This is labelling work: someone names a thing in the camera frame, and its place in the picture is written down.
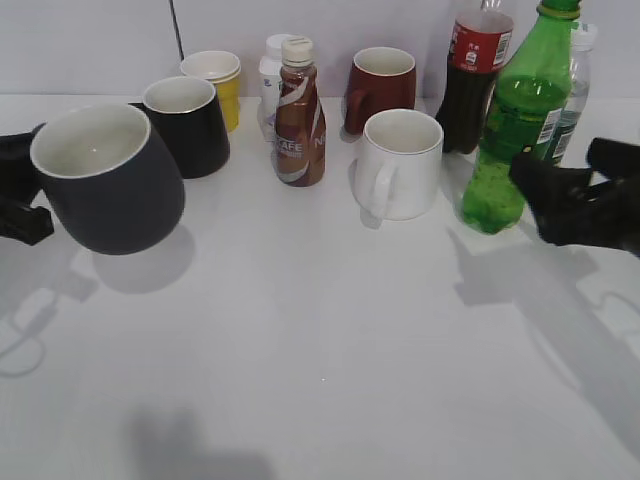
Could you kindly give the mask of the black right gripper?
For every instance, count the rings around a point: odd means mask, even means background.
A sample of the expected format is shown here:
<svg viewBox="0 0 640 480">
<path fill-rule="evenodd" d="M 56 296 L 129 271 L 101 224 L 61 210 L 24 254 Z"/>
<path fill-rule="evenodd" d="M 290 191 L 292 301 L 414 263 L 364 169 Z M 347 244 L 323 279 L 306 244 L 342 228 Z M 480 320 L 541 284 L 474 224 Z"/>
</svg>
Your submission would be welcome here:
<svg viewBox="0 0 640 480">
<path fill-rule="evenodd" d="M 616 181 L 589 187 L 591 168 L 559 167 L 530 152 L 514 156 L 509 177 L 532 210 L 543 210 L 537 214 L 537 228 L 547 243 L 616 249 L 639 257 L 639 155 L 639 145 L 596 137 L 586 162 Z"/>
</svg>

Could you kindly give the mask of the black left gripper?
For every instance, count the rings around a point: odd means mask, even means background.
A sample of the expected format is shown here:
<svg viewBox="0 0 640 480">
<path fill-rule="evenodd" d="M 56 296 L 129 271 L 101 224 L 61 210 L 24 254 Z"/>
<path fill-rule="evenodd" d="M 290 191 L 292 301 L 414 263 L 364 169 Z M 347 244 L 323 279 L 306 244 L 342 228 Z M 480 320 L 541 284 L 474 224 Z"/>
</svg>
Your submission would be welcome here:
<svg viewBox="0 0 640 480">
<path fill-rule="evenodd" d="M 42 189 L 30 158 L 30 146 L 36 133 L 1 137 L 1 236 L 33 246 L 54 233 L 51 213 L 31 203 Z"/>
</svg>

